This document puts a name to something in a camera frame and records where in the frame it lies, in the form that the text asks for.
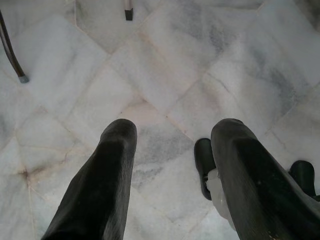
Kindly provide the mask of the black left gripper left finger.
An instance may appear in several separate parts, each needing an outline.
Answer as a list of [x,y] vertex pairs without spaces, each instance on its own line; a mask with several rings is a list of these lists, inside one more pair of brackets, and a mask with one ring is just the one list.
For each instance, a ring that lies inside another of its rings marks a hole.
[[110,123],[71,180],[42,239],[123,239],[136,147],[132,121]]

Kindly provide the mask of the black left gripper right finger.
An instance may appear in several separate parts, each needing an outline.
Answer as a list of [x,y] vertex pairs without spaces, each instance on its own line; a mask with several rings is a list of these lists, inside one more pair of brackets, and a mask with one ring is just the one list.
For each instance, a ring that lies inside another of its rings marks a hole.
[[317,240],[320,204],[240,120],[226,118],[211,131],[214,162],[241,240]]

